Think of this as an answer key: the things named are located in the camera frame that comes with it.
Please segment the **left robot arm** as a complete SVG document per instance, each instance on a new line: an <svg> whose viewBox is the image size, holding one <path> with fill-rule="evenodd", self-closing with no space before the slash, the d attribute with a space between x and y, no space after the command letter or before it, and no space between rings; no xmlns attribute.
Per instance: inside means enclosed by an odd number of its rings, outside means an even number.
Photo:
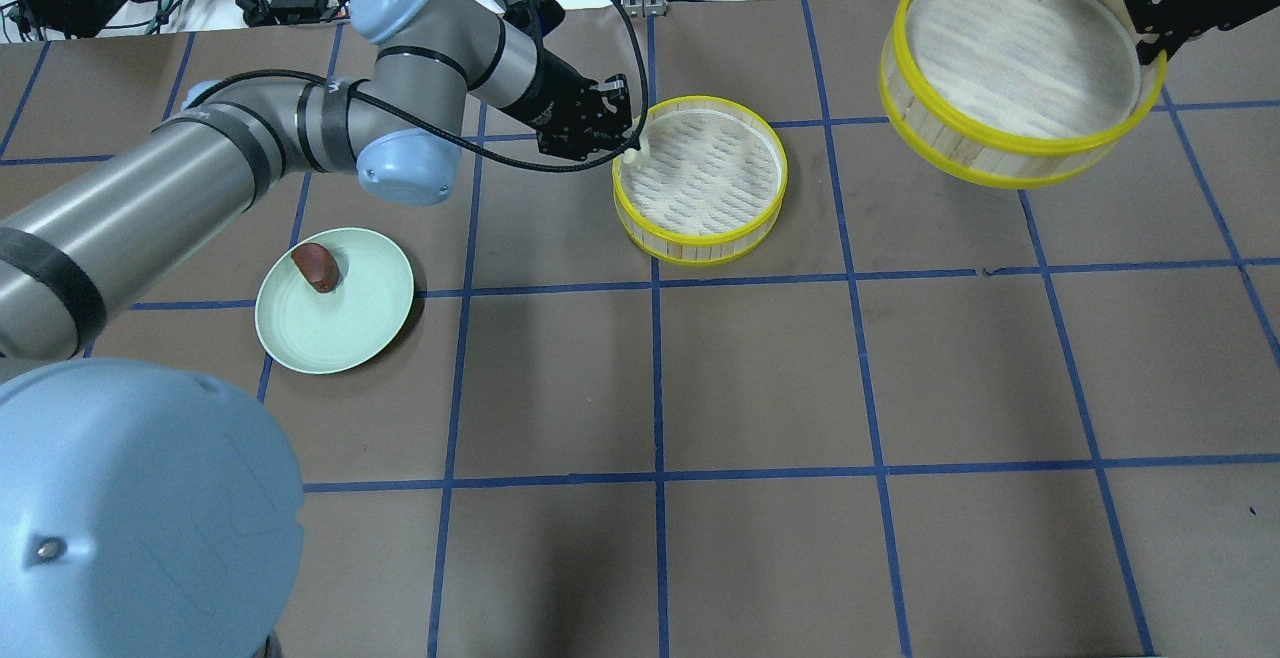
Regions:
<svg viewBox="0 0 1280 658"><path fill-rule="evenodd" d="M475 0L349 0L372 79L252 70L3 220L3 654L278 657L300 568L294 452L218 376L84 358L111 319L291 172L399 204L451 195L465 99L556 172L637 148L621 76L586 79Z"/></svg>

